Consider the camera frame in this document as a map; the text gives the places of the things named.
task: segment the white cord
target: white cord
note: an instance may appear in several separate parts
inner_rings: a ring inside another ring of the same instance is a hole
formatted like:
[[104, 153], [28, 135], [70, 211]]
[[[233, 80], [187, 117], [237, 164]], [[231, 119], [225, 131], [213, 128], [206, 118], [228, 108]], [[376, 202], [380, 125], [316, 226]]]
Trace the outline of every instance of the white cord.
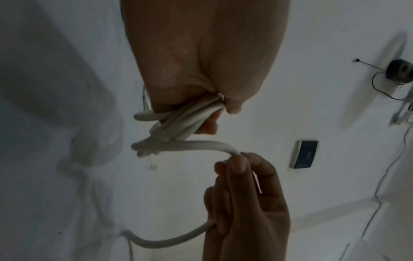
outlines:
[[[179, 150], [216, 150], [230, 155], [239, 155], [240, 153], [233, 146], [226, 143], [218, 141], [185, 141], [201, 127], [212, 113], [223, 107], [224, 103], [220, 96], [208, 94], [199, 100], [186, 104], [178, 110], [163, 113], [153, 113], [153, 111], [137, 113], [134, 115], [135, 120], [158, 120], [158, 122], [149, 130], [151, 135], [147, 139], [132, 144], [132, 149], [138, 152], [137, 155], [140, 158], [151, 154], [159, 154], [161, 151]], [[159, 249], [189, 241], [209, 230], [214, 225], [214, 221], [208, 220], [202, 226], [185, 235], [162, 241], [144, 240], [130, 230], [124, 230], [120, 234], [140, 247]]]

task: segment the cable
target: cable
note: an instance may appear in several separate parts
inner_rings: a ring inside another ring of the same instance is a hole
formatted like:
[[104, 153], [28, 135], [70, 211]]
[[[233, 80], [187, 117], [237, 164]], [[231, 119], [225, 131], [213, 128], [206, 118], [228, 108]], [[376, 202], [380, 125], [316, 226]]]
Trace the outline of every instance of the cable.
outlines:
[[386, 96], [389, 97], [390, 99], [393, 99], [393, 100], [395, 100], [395, 101], [404, 101], [404, 99], [396, 99], [396, 98], [390, 96], [389, 94], [387, 94], [387, 93], [385, 93], [385, 92], [383, 92], [383, 91], [380, 91], [379, 89], [377, 89], [377, 88], [374, 86], [374, 79], [375, 79], [375, 77], [376, 77], [378, 74], [385, 74], [385, 73], [384, 73], [384, 72], [378, 72], [378, 73], [376, 73], [376, 74], [373, 76], [373, 78], [371, 79], [371, 86], [373, 86], [373, 88], [374, 88], [376, 91], [378, 91], [378, 92], [386, 95]]
[[379, 202], [379, 207], [377, 207], [377, 209], [375, 210], [375, 212], [373, 213], [373, 215], [371, 216], [370, 220], [368, 221], [361, 237], [364, 237], [364, 235], [367, 232], [367, 229], [369, 228], [371, 222], [373, 221], [374, 217], [376, 216], [376, 214], [379, 212], [380, 208], [382, 207], [383, 203], [380, 201], [379, 197], [377, 196], [380, 187], [382, 186], [382, 183], [384, 181], [384, 179], [386, 178], [387, 174], [389, 173], [390, 169], [401, 159], [401, 157], [403, 156], [404, 151], [406, 150], [407, 147], [407, 142], [406, 142], [406, 138], [407, 135], [409, 135], [410, 130], [413, 128], [413, 126], [410, 126], [409, 128], [407, 128], [407, 131], [405, 132], [404, 136], [403, 136], [403, 150], [400, 152], [399, 156], [388, 166], [388, 168], [386, 169], [386, 172], [384, 173], [384, 175], [382, 176], [382, 178], [380, 179], [379, 183], [377, 184], [376, 190], [374, 192], [374, 197], [375, 199]]
[[[160, 151], [179, 150], [215, 150], [226, 152], [230, 155], [240, 155], [234, 147], [217, 141], [185, 141], [194, 134], [205, 120], [214, 112], [224, 107], [222, 98], [218, 95], [207, 94], [199, 100], [189, 102], [184, 107], [163, 113], [144, 111], [133, 117], [138, 121], [158, 122], [149, 130], [148, 138], [132, 144], [132, 149], [137, 151], [138, 157], [147, 157], [159, 154]], [[124, 230], [120, 235], [125, 236], [134, 244], [148, 249], [159, 249], [175, 246], [189, 241], [215, 226], [213, 220], [208, 220], [195, 230], [168, 240], [144, 240], [130, 230]]]

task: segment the black speaker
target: black speaker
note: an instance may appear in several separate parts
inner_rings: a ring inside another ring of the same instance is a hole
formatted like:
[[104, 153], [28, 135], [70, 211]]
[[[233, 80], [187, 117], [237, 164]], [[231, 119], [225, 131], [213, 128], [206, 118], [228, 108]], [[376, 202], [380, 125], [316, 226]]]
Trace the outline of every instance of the black speaker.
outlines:
[[394, 60], [387, 67], [386, 77], [389, 80], [410, 83], [413, 81], [413, 64], [402, 59]]

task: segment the skin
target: skin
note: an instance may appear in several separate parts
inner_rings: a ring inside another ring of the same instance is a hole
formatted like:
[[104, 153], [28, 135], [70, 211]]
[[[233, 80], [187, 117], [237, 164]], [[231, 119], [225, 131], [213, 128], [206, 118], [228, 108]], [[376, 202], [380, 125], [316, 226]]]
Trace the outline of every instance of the skin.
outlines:
[[[155, 112], [208, 92], [241, 111], [281, 45], [289, 0], [123, 0], [126, 31]], [[198, 133], [215, 134], [221, 111]]]
[[217, 226], [205, 235], [203, 261], [284, 261], [290, 215], [274, 166], [243, 154], [216, 163], [215, 172], [204, 201]]

